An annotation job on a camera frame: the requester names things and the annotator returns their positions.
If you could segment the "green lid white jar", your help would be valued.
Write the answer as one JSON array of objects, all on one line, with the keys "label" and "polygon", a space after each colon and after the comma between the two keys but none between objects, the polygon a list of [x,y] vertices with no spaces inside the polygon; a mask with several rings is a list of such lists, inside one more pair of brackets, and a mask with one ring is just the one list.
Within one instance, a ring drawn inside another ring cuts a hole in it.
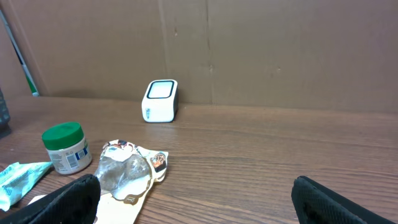
[{"label": "green lid white jar", "polygon": [[59,174],[74,174],[92,162],[88,141],[80,123],[66,122],[52,126],[44,131],[42,141]]}]

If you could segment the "beige clear snack pouch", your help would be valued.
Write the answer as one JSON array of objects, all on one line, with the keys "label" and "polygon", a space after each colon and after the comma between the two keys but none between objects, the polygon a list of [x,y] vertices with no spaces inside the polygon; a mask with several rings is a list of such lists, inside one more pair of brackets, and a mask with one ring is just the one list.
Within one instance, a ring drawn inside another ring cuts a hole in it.
[{"label": "beige clear snack pouch", "polygon": [[167,156],[131,142],[108,142],[92,174],[101,188],[94,223],[134,223],[150,188],[164,178]]}]

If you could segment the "teal white packet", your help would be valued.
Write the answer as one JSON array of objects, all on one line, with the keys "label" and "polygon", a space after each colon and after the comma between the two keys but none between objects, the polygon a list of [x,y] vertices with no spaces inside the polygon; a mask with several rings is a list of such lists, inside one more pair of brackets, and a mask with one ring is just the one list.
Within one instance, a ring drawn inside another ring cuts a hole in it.
[{"label": "teal white packet", "polygon": [[1,210],[8,211],[52,167],[51,162],[15,162],[1,172]]}]

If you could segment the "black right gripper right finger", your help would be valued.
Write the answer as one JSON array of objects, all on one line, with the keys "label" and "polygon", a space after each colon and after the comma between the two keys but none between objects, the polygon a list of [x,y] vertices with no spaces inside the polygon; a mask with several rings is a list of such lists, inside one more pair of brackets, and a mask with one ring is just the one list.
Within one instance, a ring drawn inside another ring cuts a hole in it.
[{"label": "black right gripper right finger", "polygon": [[301,224],[392,224],[306,176],[294,180],[291,198]]}]

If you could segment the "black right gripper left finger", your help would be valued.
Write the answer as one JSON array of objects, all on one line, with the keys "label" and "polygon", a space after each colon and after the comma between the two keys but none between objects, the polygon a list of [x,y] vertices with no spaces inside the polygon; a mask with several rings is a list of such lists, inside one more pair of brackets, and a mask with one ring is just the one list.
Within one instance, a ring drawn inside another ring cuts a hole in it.
[{"label": "black right gripper left finger", "polygon": [[1,224],[92,224],[100,193],[98,178],[86,174],[1,219]]}]

